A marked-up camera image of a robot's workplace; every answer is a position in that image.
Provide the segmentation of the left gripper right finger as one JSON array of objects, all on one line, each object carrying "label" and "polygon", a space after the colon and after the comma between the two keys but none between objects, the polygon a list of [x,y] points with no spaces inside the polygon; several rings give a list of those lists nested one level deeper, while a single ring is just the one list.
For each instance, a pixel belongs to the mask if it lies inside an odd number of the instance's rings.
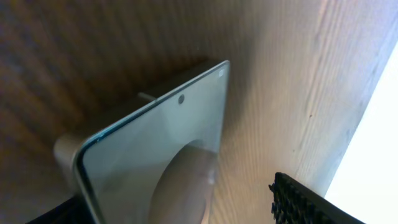
[{"label": "left gripper right finger", "polygon": [[285,173],[275,173],[269,188],[277,224],[363,224]]}]

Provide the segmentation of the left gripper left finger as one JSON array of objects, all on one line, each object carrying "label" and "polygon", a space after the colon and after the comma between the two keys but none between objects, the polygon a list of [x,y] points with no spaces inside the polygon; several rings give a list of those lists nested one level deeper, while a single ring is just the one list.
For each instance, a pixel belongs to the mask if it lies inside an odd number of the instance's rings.
[{"label": "left gripper left finger", "polygon": [[90,224],[90,211],[83,199],[72,197],[27,224]]}]

